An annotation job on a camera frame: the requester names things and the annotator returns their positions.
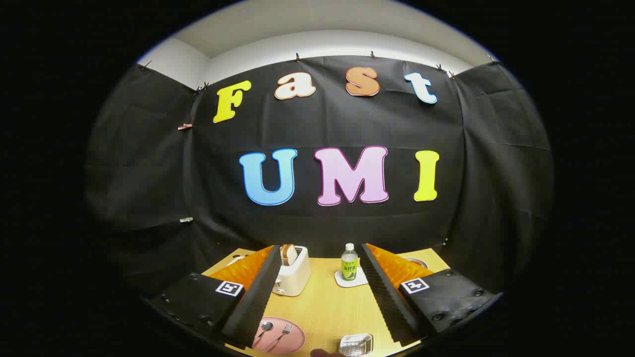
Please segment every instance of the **letter i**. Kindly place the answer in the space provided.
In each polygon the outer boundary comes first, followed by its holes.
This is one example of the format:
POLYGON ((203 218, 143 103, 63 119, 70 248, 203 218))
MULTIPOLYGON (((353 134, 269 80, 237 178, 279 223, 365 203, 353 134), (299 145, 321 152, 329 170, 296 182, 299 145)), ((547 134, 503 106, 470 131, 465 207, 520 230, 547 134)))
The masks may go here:
POLYGON ((415 201, 432 201, 437 196, 434 176, 439 154, 434 151, 417 151, 415 158, 419 161, 419 189, 415 192, 415 201))

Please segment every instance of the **hand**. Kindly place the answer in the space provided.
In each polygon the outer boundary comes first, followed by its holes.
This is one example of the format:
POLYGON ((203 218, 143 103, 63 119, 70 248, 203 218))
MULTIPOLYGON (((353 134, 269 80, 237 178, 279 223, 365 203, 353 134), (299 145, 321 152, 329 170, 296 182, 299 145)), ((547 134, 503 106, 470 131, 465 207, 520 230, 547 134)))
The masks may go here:
POLYGON ((318 348, 311 351, 311 357, 344 357, 344 355, 339 352, 329 354, 325 350, 318 348))

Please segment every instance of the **blue letter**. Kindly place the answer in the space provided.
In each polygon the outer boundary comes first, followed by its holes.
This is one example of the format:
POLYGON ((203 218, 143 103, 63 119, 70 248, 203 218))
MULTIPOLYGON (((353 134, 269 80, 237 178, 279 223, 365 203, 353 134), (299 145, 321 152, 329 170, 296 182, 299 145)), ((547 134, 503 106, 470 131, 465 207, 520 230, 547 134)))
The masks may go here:
POLYGON ((293 195, 293 158, 298 155, 295 149, 280 149, 271 155, 280 170, 280 188, 277 191, 267 191, 262 184, 262 169, 260 164, 265 161, 265 155, 259 152, 245 154, 238 160, 243 166, 244 188, 247 196, 263 206, 281 205, 293 195))
POLYGON ((412 82, 412 86, 415 89, 415 94, 421 101, 428 104, 436 103, 436 96, 434 94, 428 93, 428 87, 431 86, 432 83, 428 81, 426 78, 422 78, 421 74, 418 72, 412 72, 404 76, 407 81, 412 82))

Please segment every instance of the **metal tray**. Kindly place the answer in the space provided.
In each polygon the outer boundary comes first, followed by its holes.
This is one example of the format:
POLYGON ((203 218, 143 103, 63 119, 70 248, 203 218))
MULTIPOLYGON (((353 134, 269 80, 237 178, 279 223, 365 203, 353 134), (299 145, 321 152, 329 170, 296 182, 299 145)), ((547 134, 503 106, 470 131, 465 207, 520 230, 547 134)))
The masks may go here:
POLYGON ((373 351, 373 336, 370 333, 347 335, 340 341, 340 353, 346 357, 358 357, 373 351))

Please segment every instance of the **water bottle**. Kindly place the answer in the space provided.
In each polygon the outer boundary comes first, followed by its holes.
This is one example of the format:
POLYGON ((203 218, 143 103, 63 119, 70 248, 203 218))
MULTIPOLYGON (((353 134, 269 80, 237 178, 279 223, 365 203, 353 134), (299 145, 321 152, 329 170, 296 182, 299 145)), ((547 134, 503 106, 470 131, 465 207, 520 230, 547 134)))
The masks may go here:
POLYGON ((342 279, 355 280, 357 276, 357 253, 353 250, 353 243, 346 244, 346 251, 342 254, 342 279))

